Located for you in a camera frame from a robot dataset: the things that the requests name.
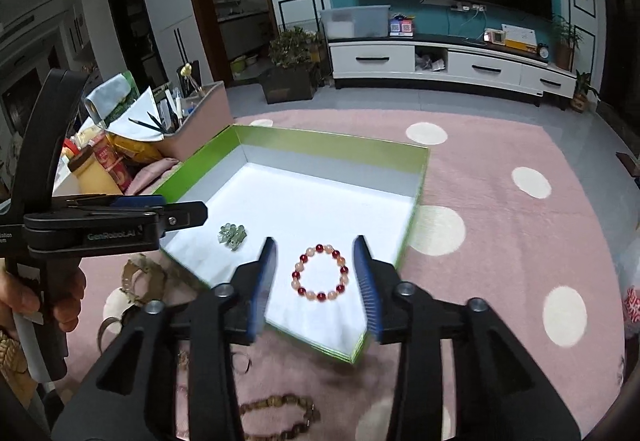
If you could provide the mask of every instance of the pen holder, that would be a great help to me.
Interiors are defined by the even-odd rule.
[[[185,161],[208,143],[215,135],[234,124],[229,102],[226,99],[224,82],[203,85],[205,95],[191,96],[182,102],[183,109],[189,110],[181,127],[173,134],[165,134],[164,139],[155,143],[165,157],[175,157]]]

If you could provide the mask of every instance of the air vent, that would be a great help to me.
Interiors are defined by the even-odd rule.
[[[18,22],[15,26],[7,29],[4,33],[2,33],[2,36],[0,36],[0,42],[4,42],[12,35],[15,35],[20,29],[24,29],[29,24],[32,24],[34,20],[36,20],[36,17],[34,17],[34,15],[30,15],[21,22]]]

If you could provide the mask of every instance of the potted plant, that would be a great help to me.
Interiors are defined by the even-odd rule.
[[[575,90],[574,98],[571,100],[571,108],[576,112],[584,112],[584,109],[589,103],[589,98],[587,97],[589,91],[592,90],[598,98],[600,97],[600,93],[594,87],[591,87],[590,72],[575,71],[575,73]]]
[[[582,41],[582,35],[578,33],[575,25],[570,24],[560,15],[554,15],[551,34],[556,43],[556,65],[565,71],[570,71],[574,53]]]
[[[318,88],[318,64],[311,50],[318,34],[293,27],[271,41],[269,56],[274,67],[260,75],[267,103],[311,100]]]

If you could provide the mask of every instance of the teal wall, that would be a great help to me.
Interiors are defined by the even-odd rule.
[[[561,0],[551,0],[554,13],[560,13]],[[528,27],[536,31],[538,42],[550,44],[549,24],[533,15],[507,8],[488,6],[486,23],[479,14],[469,21],[474,13],[452,12],[449,7],[421,5],[419,0],[331,0],[332,7],[349,7],[355,5],[391,4],[391,11],[415,15],[416,30],[427,34],[451,34],[468,38],[478,38],[485,27],[496,29],[501,24],[513,24]]]

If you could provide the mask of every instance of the hand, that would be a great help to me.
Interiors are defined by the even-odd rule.
[[[80,314],[80,300],[84,298],[86,278],[78,268],[76,273],[68,281],[70,296],[57,302],[53,307],[53,316],[58,321],[60,329],[66,333],[73,331],[78,325]],[[34,313],[40,307],[40,301],[35,293],[23,285],[4,269],[4,259],[0,260],[0,327],[4,328],[14,339],[15,331],[14,315],[17,313]]]

